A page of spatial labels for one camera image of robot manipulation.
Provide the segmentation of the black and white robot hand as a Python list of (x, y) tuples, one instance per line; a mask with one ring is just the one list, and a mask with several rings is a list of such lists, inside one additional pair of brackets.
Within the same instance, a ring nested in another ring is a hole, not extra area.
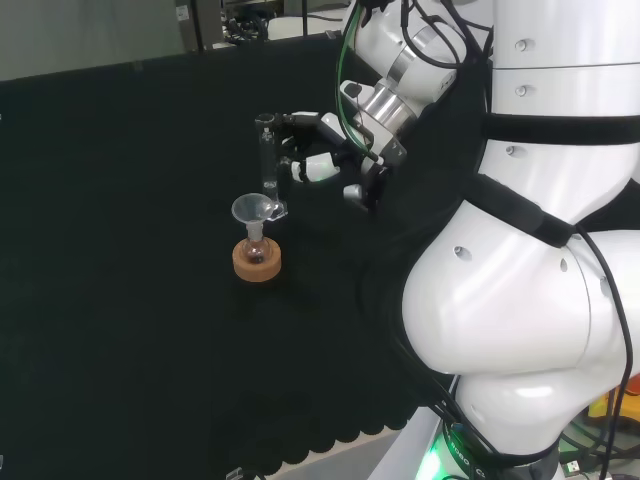
[(393, 171), (407, 157), (396, 130), (367, 112), (354, 116), (355, 138), (329, 112), (295, 112), (275, 116), (278, 178), (283, 182), (325, 182), (353, 170), (360, 180), (344, 188), (343, 196), (373, 210)]

